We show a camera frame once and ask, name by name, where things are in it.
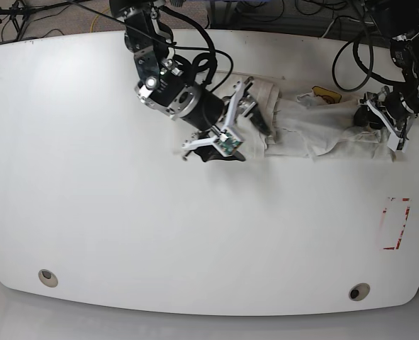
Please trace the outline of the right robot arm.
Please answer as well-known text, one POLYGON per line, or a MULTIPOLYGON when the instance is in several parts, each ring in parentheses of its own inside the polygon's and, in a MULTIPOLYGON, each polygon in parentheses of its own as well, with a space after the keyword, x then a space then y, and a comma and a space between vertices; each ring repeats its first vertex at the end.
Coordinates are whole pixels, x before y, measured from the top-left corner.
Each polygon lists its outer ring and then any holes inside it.
POLYGON ((195 154, 203 162, 244 162, 264 156, 272 131, 252 93, 255 80, 226 74, 213 84, 221 51, 200 24, 164 1, 110 1, 109 6, 113 18, 125 26, 140 102, 194 129, 181 144, 183 159, 195 154), (192 60, 179 55, 172 30, 160 21, 162 13, 193 26, 207 46, 192 60))

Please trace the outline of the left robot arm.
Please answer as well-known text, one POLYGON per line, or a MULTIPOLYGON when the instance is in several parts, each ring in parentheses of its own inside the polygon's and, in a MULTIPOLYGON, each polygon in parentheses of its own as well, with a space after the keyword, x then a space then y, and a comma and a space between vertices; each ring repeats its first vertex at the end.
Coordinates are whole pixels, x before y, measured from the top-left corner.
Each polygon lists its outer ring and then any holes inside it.
POLYGON ((353 9, 363 9, 373 22, 367 25, 364 15, 359 15, 362 30, 348 42, 354 61, 366 80, 382 84, 380 92, 367 92, 359 100, 354 124, 374 130, 386 128, 389 149, 404 151, 410 128, 419 115, 419 1, 361 1, 353 9), (372 63, 364 65, 361 61, 361 41, 368 44, 372 54, 376 33, 388 40, 391 60, 401 70, 403 81, 386 79, 374 72, 372 63))

